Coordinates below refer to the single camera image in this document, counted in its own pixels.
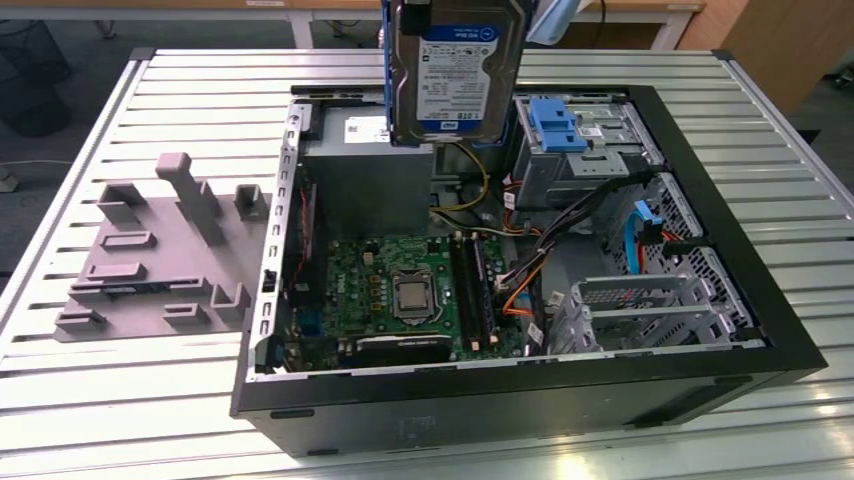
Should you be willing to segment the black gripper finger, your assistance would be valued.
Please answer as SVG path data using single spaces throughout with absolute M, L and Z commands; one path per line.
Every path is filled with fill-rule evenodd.
M 425 34 L 428 32 L 428 0 L 401 1 L 400 32 L 402 34 Z

